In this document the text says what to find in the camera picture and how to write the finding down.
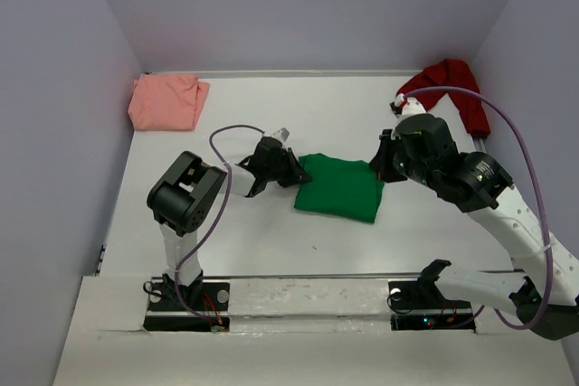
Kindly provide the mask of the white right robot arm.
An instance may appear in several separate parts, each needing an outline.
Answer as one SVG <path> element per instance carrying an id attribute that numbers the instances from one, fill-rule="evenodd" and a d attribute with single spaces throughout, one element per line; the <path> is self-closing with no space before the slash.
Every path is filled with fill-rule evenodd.
<path id="1" fill-rule="evenodd" d="M 435 192 L 487 231 L 518 268 L 488 273 L 436 259 L 415 282 L 424 305 L 488 306 L 551 341 L 577 333 L 578 259 L 544 227 L 496 159 L 459 151 L 447 123 L 431 114 L 405 118 L 379 140 L 369 167 L 380 181 L 412 180 Z"/>

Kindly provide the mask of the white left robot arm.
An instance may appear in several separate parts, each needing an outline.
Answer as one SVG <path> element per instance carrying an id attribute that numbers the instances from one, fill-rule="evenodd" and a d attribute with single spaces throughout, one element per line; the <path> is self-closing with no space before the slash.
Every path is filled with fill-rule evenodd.
<path id="1" fill-rule="evenodd" d="M 232 194 L 253 198 L 270 183 L 287 188 L 311 181 L 286 145 L 288 137 L 285 128 L 264 134 L 253 153 L 234 165 L 209 165 L 200 156 L 184 151 L 169 166 L 147 197 L 147 207 L 159 225 L 166 254 L 162 283 L 144 285 L 149 294 L 170 300 L 182 309 L 198 303 L 203 271 L 197 254 L 201 245 L 197 231 L 220 194 L 223 202 L 216 220 L 223 216 Z"/>

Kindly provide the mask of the green t-shirt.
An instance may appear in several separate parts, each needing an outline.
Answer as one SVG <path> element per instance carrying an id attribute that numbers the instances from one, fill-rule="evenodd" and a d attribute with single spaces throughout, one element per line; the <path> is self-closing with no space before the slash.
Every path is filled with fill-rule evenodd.
<path id="1" fill-rule="evenodd" d="M 369 163 L 321 153 L 303 155 L 299 163 L 311 176 L 300 186 L 294 208 L 373 224 L 382 201 L 384 183 Z"/>

